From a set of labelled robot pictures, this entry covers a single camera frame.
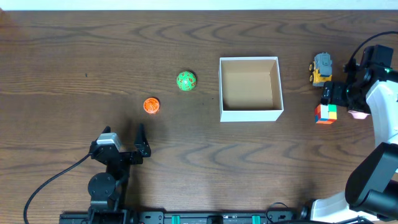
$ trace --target yellow and gray toy vehicle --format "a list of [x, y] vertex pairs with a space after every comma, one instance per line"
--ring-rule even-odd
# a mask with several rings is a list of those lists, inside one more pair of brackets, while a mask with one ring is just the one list
[[331, 63], [328, 53], [320, 53], [315, 56], [309, 67], [310, 82], [313, 86], [323, 87], [325, 82], [331, 81]]

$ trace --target pink object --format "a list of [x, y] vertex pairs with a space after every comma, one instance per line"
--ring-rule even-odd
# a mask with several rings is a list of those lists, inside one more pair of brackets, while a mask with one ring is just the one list
[[367, 113], [353, 111], [353, 110], [350, 110], [348, 112], [353, 115], [354, 119], [365, 119], [369, 115]]

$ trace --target toy wheel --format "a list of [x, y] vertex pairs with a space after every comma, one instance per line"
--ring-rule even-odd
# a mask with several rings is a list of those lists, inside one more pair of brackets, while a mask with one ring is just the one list
[[311, 63], [310, 63], [310, 66], [309, 66], [309, 68], [308, 68], [308, 69], [310, 70], [310, 72], [313, 72], [313, 68], [314, 68], [314, 66], [313, 66], [313, 62], [311, 62]]

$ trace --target white wall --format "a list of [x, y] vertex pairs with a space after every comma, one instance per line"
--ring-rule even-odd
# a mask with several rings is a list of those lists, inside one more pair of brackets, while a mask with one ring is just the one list
[[398, 9], [398, 0], [0, 0], [8, 10]]

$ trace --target ball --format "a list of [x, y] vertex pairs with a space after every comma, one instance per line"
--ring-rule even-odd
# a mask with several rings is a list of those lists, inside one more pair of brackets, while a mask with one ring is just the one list
[[178, 75], [177, 85], [183, 91], [192, 90], [197, 85], [197, 78], [192, 72], [184, 71]]

